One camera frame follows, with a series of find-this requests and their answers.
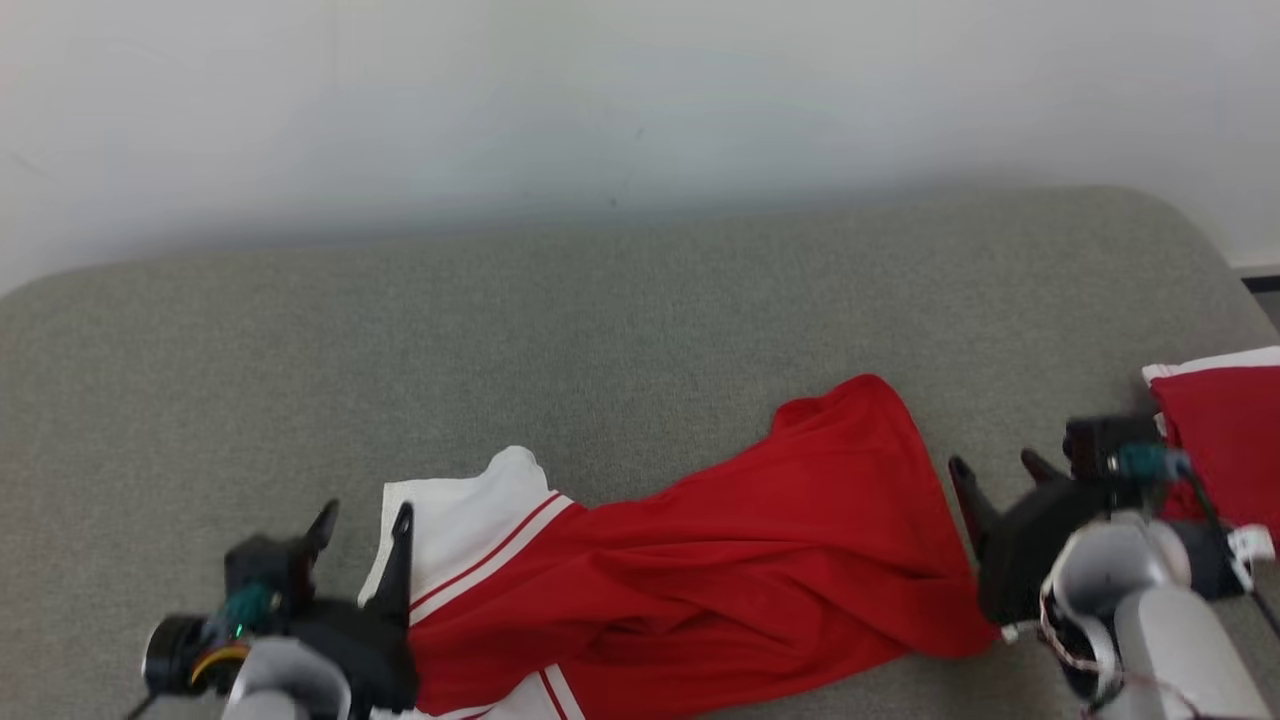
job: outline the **black cable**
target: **black cable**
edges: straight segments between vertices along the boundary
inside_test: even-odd
[[[142,717],[142,714],[146,712],[147,708],[151,707],[151,703],[155,701],[156,696],[154,694],[148,694],[147,697],[142,698],[142,702],[140,702],[137,706],[133,707],[133,710],[131,710],[128,714],[124,715],[124,720],[137,720],[138,717]]]
[[[1188,466],[1185,469],[1185,474],[1187,480],[1192,484],[1192,489],[1196,491],[1196,500],[1199,502],[1201,509],[1204,510],[1204,518],[1208,520],[1208,525],[1213,530],[1213,537],[1217,541],[1217,550],[1222,553],[1222,561],[1230,564],[1231,559],[1235,557],[1235,553],[1231,551],[1231,543],[1226,539],[1226,528],[1222,527],[1222,520],[1217,516],[1217,507],[1213,507],[1213,501],[1208,498],[1208,491],[1204,489],[1204,483],[1201,482],[1196,470],[1192,470]],[[1258,610],[1262,611],[1262,616],[1266,619],[1267,625],[1271,625],[1271,632],[1275,634],[1276,639],[1280,639],[1280,620],[1276,619],[1275,611],[1271,610],[1271,603],[1268,603],[1258,592],[1257,584],[1254,584],[1253,589],[1249,591],[1249,597],[1253,598]]]

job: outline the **white fabric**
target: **white fabric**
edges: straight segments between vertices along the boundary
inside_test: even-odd
[[[1198,373],[1215,368],[1266,368],[1271,365],[1280,365],[1280,345],[1245,350],[1244,352],[1213,355],[1212,357],[1202,357],[1183,363],[1181,365],[1147,365],[1142,369],[1142,379],[1149,386],[1151,380],[1156,378],[1171,378],[1174,375],[1185,375],[1187,373]]]
[[[566,507],[570,498],[548,489],[534,454],[511,446],[475,478],[404,480],[383,487],[383,528],[374,566],[360,591],[364,603],[378,591],[390,556],[390,532],[401,503],[413,505],[413,571],[410,624],[497,573]],[[375,720],[584,720],[559,666],[534,673],[502,701],[433,716],[417,710],[375,710]]]

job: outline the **black baseboard strip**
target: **black baseboard strip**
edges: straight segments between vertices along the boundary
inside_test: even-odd
[[[1280,275],[1244,278],[1244,287],[1249,288],[1249,292],[1280,292]]]

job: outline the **red and white shirt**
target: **red and white shirt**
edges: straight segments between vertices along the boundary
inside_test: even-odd
[[[406,500],[415,716],[680,717],[993,638],[919,433],[874,375],[783,405],[765,439],[646,500],[588,510],[522,447],[476,478],[388,484],[384,538]]]

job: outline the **gray table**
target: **gray table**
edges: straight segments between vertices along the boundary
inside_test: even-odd
[[[475,473],[508,443],[579,501],[640,497],[762,437],[781,402],[878,373],[940,471],[960,451],[1010,503],[1019,448],[1056,448],[1070,415],[1149,406],[1143,364],[1276,341],[1194,227],[1115,188],[41,281],[0,301],[0,715],[118,715],[160,616],[212,609],[233,542],[301,529],[328,497],[343,516],[319,579],[355,593],[381,483]],[[1275,575],[1265,588],[1280,598]],[[1280,676],[1252,607],[1220,610]],[[1075,706],[1025,643],[731,715]]]

